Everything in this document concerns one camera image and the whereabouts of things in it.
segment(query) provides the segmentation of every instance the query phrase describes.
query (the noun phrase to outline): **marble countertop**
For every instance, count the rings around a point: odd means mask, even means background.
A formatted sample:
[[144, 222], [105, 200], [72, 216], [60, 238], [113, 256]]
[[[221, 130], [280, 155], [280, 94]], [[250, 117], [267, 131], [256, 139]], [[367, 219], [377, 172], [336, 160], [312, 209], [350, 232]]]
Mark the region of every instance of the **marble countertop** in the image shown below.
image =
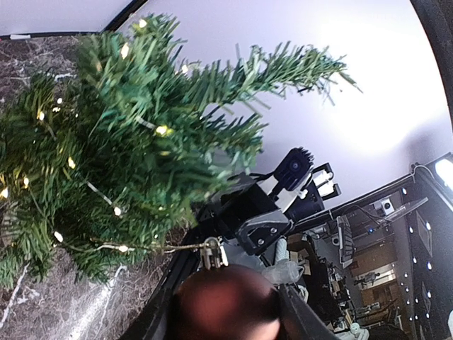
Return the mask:
[[[0, 41], [0, 114], [39, 69], [59, 77], [74, 75], [76, 37]], [[172, 239], [177, 244], [182, 232]], [[76, 269], [56, 249], [49, 276], [36, 283], [24, 271], [15, 290], [0, 288], [0, 339], [114, 340], [128, 328], [151, 296], [170, 256], [138, 266], [114, 268], [107, 285], [76, 282]]]

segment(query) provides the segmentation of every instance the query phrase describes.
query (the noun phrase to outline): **white wall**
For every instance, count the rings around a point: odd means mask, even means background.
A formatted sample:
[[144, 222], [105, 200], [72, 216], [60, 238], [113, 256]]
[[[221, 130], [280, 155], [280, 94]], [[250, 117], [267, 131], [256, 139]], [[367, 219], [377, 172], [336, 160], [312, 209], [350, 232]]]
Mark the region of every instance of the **white wall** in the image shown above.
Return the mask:
[[0, 0], [0, 35], [96, 32], [131, 0]]
[[409, 0], [153, 0], [134, 20], [150, 12], [179, 18], [177, 35], [189, 39], [183, 55], [192, 61], [235, 59], [236, 43], [247, 54], [250, 45], [270, 52], [287, 40], [348, 55], [364, 94], [343, 84], [332, 93], [335, 106], [316, 94], [263, 97], [272, 110], [258, 170], [271, 171], [289, 149], [306, 147], [317, 164], [331, 163], [342, 189], [328, 208], [452, 150], [440, 75]]

